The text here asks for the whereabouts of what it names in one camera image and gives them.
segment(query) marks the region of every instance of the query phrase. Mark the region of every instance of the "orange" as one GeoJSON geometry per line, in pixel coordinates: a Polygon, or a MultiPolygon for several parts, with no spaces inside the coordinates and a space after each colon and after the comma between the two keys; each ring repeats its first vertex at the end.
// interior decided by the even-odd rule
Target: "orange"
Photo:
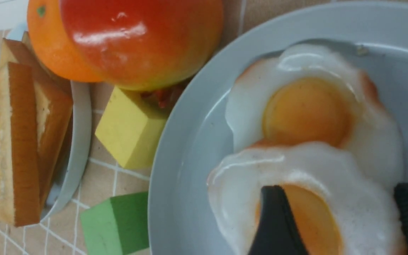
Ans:
{"type": "Polygon", "coordinates": [[[80,82],[102,81],[68,38],[59,3],[59,0],[29,0],[28,30],[35,54],[60,77],[80,82]]]}

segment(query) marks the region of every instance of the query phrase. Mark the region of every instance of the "toy fried egg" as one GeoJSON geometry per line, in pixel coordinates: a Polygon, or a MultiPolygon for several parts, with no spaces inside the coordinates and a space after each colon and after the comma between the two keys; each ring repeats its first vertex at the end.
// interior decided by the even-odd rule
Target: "toy fried egg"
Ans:
{"type": "Polygon", "coordinates": [[[232,87],[225,118],[234,151],[263,140],[320,141],[351,152],[358,168],[392,192],[403,181],[397,123],[366,72],[319,45],[295,45],[251,64],[232,87]]]}
{"type": "Polygon", "coordinates": [[[323,142],[251,147],[211,171],[210,207],[235,254],[248,253],[261,188],[271,185],[285,190],[309,254],[406,254],[392,195],[361,173],[350,152],[323,142]]]}

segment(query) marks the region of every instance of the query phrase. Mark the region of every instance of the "bread slice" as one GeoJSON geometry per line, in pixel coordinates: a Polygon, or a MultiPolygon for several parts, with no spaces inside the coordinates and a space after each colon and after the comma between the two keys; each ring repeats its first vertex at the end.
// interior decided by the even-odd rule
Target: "bread slice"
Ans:
{"type": "MultiPolygon", "coordinates": [[[[55,73],[53,73],[36,56],[36,54],[34,53],[34,49],[32,47],[32,44],[31,44],[31,39],[29,37],[29,32],[28,31],[24,31],[23,38],[21,39],[21,42],[23,42],[23,44],[26,46],[26,48],[28,48],[29,52],[31,52],[31,54],[34,57],[36,57],[37,62],[44,69],[44,71],[50,76],[50,78],[55,82],[55,84],[60,89],[62,89],[64,92],[66,92],[68,95],[72,96],[72,88],[71,88],[70,80],[64,79],[64,78],[56,75],[55,73]]],[[[66,134],[64,136],[64,141],[63,141],[63,145],[61,147],[61,150],[59,152],[58,160],[56,161],[56,166],[55,166],[55,170],[53,172],[52,179],[55,179],[55,176],[57,176],[57,174],[63,170],[64,165],[67,163],[66,160],[68,159],[68,154],[70,153],[70,148],[72,146],[72,132],[73,132],[73,112],[72,112],[72,115],[70,117],[70,121],[69,121],[69,124],[68,124],[66,134]]]]}
{"type": "Polygon", "coordinates": [[[53,170],[72,114],[73,100],[56,86],[28,48],[19,41],[3,39],[0,68],[15,62],[31,66],[37,108],[40,208],[50,192],[53,170]]]}
{"type": "Polygon", "coordinates": [[[48,69],[40,59],[37,58],[37,56],[34,53],[34,49],[31,45],[31,39],[29,38],[29,32],[24,31],[23,38],[21,39],[21,42],[28,48],[29,52],[36,58],[37,62],[40,64],[40,66],[44,69],[44,71],[50,76],[50,78],[57,84],[58,87],[60,87],[64,92],[66,92],[68,95],[72,95],[72,90],[70,88],[70,81],[68,79],[64,79],[62,77],[57,76],[55,73],[53,73],[50,69],[48,69]]]}
{"type": "Polygon", "coordinates": [[[0,221],[15,226],[39,218],[36,106],[31,68],[0,68],[0,221]]]}

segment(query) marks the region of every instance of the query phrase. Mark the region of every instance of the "wooden block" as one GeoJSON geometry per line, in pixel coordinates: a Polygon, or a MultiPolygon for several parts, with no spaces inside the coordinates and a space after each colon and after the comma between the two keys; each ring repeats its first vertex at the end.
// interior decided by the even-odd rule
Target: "wooden block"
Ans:
{"type": "Polygon", "coordinates": [[[147,192],[111,197],[81,213],[89,255],[126,255],[149,247],[147,192]]]}
{"type": "Polygon", "coordinates": [[[139,93],[115,87],[95,135],[123,168],[148,168],[168,115],[139,93]]]}

